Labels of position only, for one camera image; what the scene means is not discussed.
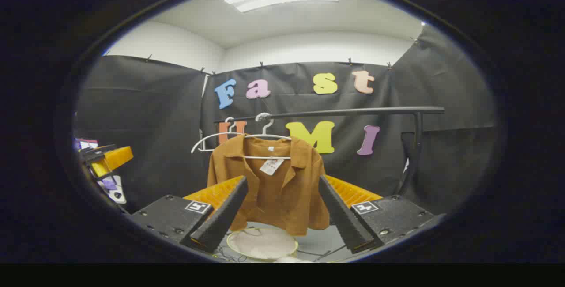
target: foam letter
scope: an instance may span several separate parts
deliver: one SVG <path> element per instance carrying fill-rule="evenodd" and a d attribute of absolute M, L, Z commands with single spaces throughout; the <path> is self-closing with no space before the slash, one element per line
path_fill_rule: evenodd
<path fill-rule="evenodd" d="M 233 124 L 233 122 L 220 122 L 218 132 L 228 132 L 228 128 Z M 236 132 L 243 134 L 246 124 L 246 121 L 236 121 Z M 223 144 L 226 141 L 228 141 L 228 135 L 218 135 L 218 144 Z"/>
<path fill-rule="evenodd" d="M 335 126 L 331 121 L 317 123 L 312 134 L 308 132 L 302 122 L 289 122 L 286 128 L 290 135 L 304 140 L 311 146 L 316 146 L 320 154 L 331 154 L 335 149 L 331 146 L 331 129 Z"/>
<path fill-rule="evenodd" d="M 218 94 L 218 98 L 220 98 L 221 110 L 230 106 L 234 102 L 234 100 L 230 99 L 230 97 L 234 97 L 234 88 L 232 86 L 235 85 L 236 85 L 236 80 L 230 79 L 226 83 L 214 89 L 214 92 L 216 92 L 216 94 Z"/>
<path fill-rule="evenodd" d="M 363 138 L 363 144 L 361 145 L 361 149 L 357 150 L 357 154 L 360 156 L 368 156 L 373 153 L 373 144 L 381 128 L 377 126 L 365 126 L 363 130 L 365 130 L 365 138 Z"/>
<path fill-rule="evenodd" d="M 248 90 L 245 96 L 249 99 L 255 99 L 257 97 L 265 98 L 271 93 L 269 90 L 269 82 L 264 79 L 252 81 L 249 83 L 248 88 L 250 88 L 250 90 Z"/>
<path fill-rule="evenodd" d="M 375 82 L 375 78 L 369 75 L 367 71 L 352 72 L 355 75 L 355 89 L 363 94 L 371 94 L 373 89 L 367 86 L 369 80 Z"/>
<path fill-rule="evenodd" d="M 335 76 L 330 72 L 321 72 L 313 77 L 314 91 L 316 94 L 333 94 L 337 92 Z"/>

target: white wall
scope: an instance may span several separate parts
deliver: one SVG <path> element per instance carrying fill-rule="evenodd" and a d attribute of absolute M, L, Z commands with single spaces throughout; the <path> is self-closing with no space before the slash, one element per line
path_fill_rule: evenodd
<path fill-rule="evenodd" d="M 277 36 L 226 50 L 216 72 L 256 67 L 260 62 L 347 62 L 348 58 L 353 63 L 387 65 L 396 63 L 411 45 L 411 40 L 351 32 Z"/>
<path fill-rule="evenodd" d="M 146 22 L 109 48 L 107 55 L 126 55 L 168 62 L 212 73 L 224 49 L 185 29 L 159 22 Z"/>

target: white ceiling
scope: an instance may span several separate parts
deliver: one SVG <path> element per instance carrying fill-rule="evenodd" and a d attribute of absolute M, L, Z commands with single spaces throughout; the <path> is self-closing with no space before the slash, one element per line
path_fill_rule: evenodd
<path fill-rule="evenodd" d="M 189 0 L 152 21 L 182 27 L 225 49 L 305 32 L 360 32 L 409 40 L 422 31 L 419 20 L 381 0 L 286 3 L 246 13 L 224 0 Z"/>

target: brown shirt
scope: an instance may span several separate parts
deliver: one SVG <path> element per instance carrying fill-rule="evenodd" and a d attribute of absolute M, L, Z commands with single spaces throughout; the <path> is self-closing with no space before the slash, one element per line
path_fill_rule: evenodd
<path fill-rule="evenodd" d="M 244 156 L 290 157 L 272 176 L 261 171 L 266 159 Z M 299 138 L 263 140 L 238 135 L 220 144 L 210 156 L 208 186 L 246 176 L 249 192 L 230 229 L 242 230 L 248 221 L 274 225 L 294 236 L 306 235 L 308 227 L 329 226 L 329 212 L 318 191 L 325 174 L 321 155 Z"/>

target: hanger hook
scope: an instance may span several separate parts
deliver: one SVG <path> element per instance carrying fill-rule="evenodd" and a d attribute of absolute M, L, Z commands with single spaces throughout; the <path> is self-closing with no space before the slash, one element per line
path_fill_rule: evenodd
<path fill-rule="evenodd" d="M 271 115 L 271 114 L 269 114 L 269 113 L 261 113 L 261 114 L 258 114 L 258 115 L 255 117 L 255 121 L 264 120 L 265 118 L 267 118 L 267 117 L 270 116 L 270 115 Z M 271 119 L 271 120 L 269 120 L 269 123 L 268 123 L 268 124 L 266 124 L 265 126 L 263 126 L 263 135 L 266 135 L 266 134 L 267 134 L 267 128 L 271 127 L 274 122 L 275 122 L 275 120 L 274 120 L 274 119 Z"/>
<path fill-rule="evenodd" d="M 233 119 L 234 119 L 233 117 L 228 117 L 224 122 L 228 122 L 229 120 L 233 120 Z M 236 122 L 234 121 L 234 124 L 230 126 L 228 132 L 232 132 L 232 128 L 234 128 L 235 126 L 236 126 Z"/>

